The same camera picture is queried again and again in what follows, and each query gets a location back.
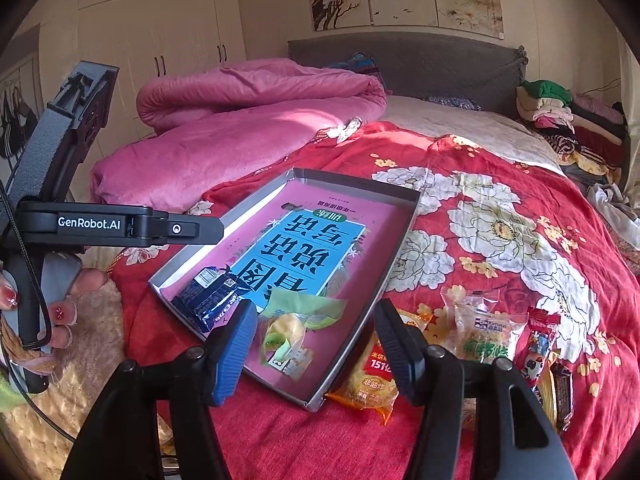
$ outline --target rice cracker package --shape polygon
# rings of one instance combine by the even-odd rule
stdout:
[[[424,332],[428,319],[397,310],[404,324],[416,326]],[[383,424],[388,423],[397,396],[398,388],[376,332],[371,335],[367,347],[344,383],[326,394],[328,399],[356,410],[376,410],[382,415]]]

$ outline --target headboard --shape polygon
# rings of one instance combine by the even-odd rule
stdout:
[[[323,67],[361,52],[373,56],[395,95],[473,99],[482,110],[518,117],[515,87],[525,78],[523,46],[425,32],[360,32],[289,41],[289,58]]]

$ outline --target white wardrobe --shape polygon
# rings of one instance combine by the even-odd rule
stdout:
[[[238,0],[40,0],[18,33],[38,23],[44,103],[80,60],[120,67],[108,124],[71,186],[78,202],[98,160],[154,134],[136,111],[145,83],[246,59]]]

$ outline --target bolt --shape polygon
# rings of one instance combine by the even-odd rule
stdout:
[[[513,363],[506,357],[498,357],[495,360],[495,365],[500,368],[500,370],[504,370],[505,372],[508,372],[513,368]]]
[[[427,347],[427,354],[436,359],[441,359],[444,357],[445,349],[440,345],[430,345]]]
[[[118,366],[118,369],[121,372],[130,372],[135,367],[136,367],[136,362],[133,359],[126,359],[120,363],[120,366]]]
[[[184,355],[187,359],[193,359],[195,361],[204,355],[204,348],[202,346],[192,346],[184,353]]]

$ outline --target floral bedspread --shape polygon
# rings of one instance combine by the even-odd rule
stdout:
[[[446,331],[443,286],[499,290],[500,310],[535,306],[559,312],[558,353],[574,372],[575,403],[563,442],[578,478],[603,478],[640,421],[640,288],[574,184],[541,168],[510,164],[453,134],[430,139],[375,123],[339,145],[317,140],[273,166],[221,184],[204,194],[193,213],[221,215],[292,167],[424,192],[386,295],[399,308],[434,313],[431,342]],[[171,359],[195,343],[146,286],[177,251],[159,249],[131,252],[113,270],[122,292],[127,354],[142,364]],[[398,399],[385,427],[375,413],[333,402],[309,414],[242,378],[235,396],[212,416],[235,479],[399,479],[419,410]],[[459,478],[468,476],[470,452],[465,433]]]

